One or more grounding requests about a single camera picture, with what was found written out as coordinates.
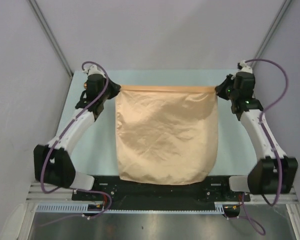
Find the orange cloth napkin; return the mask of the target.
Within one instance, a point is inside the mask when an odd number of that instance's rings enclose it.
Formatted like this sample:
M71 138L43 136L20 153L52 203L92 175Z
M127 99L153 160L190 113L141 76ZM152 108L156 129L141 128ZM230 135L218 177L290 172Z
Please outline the orange cloth napkin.
M218 100L212 86L124 85L115 98L121 180L189 185L212 171L218 152Z

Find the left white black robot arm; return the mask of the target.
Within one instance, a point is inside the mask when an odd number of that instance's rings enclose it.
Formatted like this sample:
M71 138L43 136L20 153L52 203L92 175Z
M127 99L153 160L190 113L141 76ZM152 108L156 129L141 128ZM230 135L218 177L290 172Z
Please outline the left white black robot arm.
M116 97L121 86L103 73L89 74L85 90L75 105L66 127L47 144L38 144L33 150L34 175L41 185L83 190L90 200L100 196L101 188L93 176L77 171L71 154L85 131L98 119L107 100Z

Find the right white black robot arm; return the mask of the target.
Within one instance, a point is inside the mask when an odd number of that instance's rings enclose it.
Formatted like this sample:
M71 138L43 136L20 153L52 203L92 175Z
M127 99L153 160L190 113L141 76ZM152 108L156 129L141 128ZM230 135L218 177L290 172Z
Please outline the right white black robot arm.
M273 136L261 102L253 97L255 76L252 72L229 74L215 87L216 95L231 102L231 112L243 125L253 145L257 163L248 175L233 175L220 188L221 196L232 201L239 192L253 195L274 194L276 203L281 194L290 193L298 169L295 157L289 157Z

